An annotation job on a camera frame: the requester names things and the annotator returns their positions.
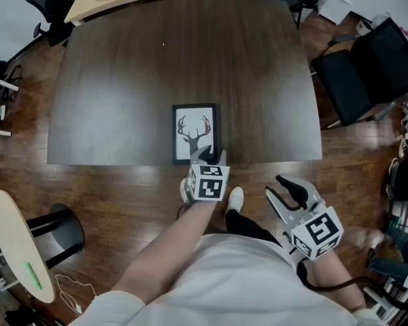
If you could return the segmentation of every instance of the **deer antler drawing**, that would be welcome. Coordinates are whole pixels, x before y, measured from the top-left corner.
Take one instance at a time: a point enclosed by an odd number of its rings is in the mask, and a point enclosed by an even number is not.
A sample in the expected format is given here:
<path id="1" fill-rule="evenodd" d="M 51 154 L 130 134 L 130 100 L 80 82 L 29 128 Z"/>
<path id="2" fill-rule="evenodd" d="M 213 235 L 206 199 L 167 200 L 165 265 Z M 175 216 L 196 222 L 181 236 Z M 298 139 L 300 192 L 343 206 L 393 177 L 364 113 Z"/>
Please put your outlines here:
<path id="1" fill-rule="evenodd" d="M 192 155 L 196 150 L 198 150 L 198 140 L 201 137 L 204 137 L 205 135 L 208 135 L 211 132 L 211 127 L 210 127 L 210 121 L 203 115 L 203 121 L 204 121 L 204 127 L 205 127 L 205 131 L 203 134 L 199 134 L 199 131 L 197 129 L 197 137 L 192 138 L 190 136 L 190 132 L 188 131 L 188 134 L 184 134 L 183 133 L 183 128 L 186 126 L 184 124 L 184 118 L 186 116 L 183 116 L 182 118 L 180 118 L 178 120 L 178 134 L 180 135 L 184 135 L 186 138 L 183 138 L 185 142 L 189 143 L 189 152 L 190 155 Z"/>

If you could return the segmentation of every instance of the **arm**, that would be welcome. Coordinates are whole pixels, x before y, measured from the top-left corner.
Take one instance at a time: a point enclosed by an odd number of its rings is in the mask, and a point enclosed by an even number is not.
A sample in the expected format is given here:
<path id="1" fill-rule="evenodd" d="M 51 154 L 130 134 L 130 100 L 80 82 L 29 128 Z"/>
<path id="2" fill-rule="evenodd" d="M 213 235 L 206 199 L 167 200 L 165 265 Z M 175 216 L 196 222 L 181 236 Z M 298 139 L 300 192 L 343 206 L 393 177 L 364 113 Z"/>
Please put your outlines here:
<path id="1" fill-rule="evenodd" d="M 335 286 L 352 279 L 334 251 L 329 251 L 311 262 L 311 269 L 319 287 Z M 366 302 L 356 285 L 332 292 L 332 299 L 349 312 L 366 309 Z"/>
<path id="2" fill-rule="evenodd" d="M 216 202 L 199 202 L 144 248 L 112 291 L 129 292 L 145 304 L 166 293 L 207 227 Z"/>

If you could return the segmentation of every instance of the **white cable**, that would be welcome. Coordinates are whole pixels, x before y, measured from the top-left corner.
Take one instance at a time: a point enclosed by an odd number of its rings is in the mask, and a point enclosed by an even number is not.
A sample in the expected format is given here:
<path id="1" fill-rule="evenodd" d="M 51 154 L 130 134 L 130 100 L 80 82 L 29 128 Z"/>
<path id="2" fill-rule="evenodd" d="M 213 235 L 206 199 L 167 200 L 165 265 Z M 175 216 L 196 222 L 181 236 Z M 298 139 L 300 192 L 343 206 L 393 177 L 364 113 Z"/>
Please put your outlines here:
<path id="1" fill-rule="evenodd" d="M 61 286 L 59 285 L 59 280 L 57 279 L 58 276 L 62 276 L 63 278 L 67 278 L 68 280 L 70 280 L 70 281 L 71 281 L 72 283 L 74 283 L 74 284 L 80 284 L 81 286 L 90 286 L 91 289 L 92 289 L 92 292 L 94 293 L 94 296 L 96 297 L 97 294 L 95 293 L 94 287 L 93 287 L 91 284 L 82 284 L 80 281 L 74 281 L 73 279 L 69 278 L 69 277 L 66 276 L 66 275 L 56 274 L 56 276 L 54 276 L 55 279 L 56 279 L 56 282 L 57 282 L 57 287 L 59 288 L 59 291 L 60 291 L 59 296 L 61 297 L 61 299 L 63 300 L 63 302 L 68 306 L 68 308 L 70 308 L 72 311 L 74 311 L 77 315 L 80 316 L 80 315 L 82 314 L 82 307 L 80 307 L 80 305 L 79 305 L 79 304 L 77 303 L 77 301 L 73 298 L 73 296 L 71 296 L 69 293 L 64 292 L 64 291 L 61 289 Z M 69 304 L 68 304 L 67 301 L 65 301 L 65 299 L 63 298 L 64 296 L 65 296 L 65 297 L 67 298 L 67 300 L 69 301 Z"/>

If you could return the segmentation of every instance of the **white shirt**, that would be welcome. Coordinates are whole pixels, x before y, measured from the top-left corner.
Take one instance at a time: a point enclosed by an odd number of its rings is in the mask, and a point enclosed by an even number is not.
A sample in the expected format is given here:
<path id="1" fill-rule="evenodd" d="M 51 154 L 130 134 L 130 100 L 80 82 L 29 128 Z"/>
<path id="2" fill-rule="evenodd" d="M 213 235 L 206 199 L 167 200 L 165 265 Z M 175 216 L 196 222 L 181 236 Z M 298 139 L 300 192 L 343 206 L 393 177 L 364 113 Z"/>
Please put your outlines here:
<path id="1" fill-rule="evenodd" d="M 383 324 L 372 310 L 350 314 L 306 289 L 286 250 L 233 234 L 204 236 L 170 292 L 147 306 L 111 291 L 70 326 L 253 326 Z"/>

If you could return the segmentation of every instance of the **wrist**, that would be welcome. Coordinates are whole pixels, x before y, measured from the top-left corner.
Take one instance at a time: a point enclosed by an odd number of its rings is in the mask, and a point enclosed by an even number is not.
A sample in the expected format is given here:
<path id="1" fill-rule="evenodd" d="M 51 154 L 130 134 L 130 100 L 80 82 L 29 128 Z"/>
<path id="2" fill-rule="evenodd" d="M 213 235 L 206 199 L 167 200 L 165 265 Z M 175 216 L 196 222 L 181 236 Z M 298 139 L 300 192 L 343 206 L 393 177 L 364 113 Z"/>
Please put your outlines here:
<path id="1" fill-rule="evenodd" d="M 313 265 L 322 265 L 322 264 L 327 264 L 330 260 L 335 259 L 336 253 L 334 250 L 330 250 L 323 255 L 319 256 L 315 260 L 311 261 L 311 264 Z"/>
<path id="2" fill-rule="evenodd" d="M 199 200 L 192 207 L 199 209 L 200 211 L 213 212 L 218 202 L 215 200 Z"/>

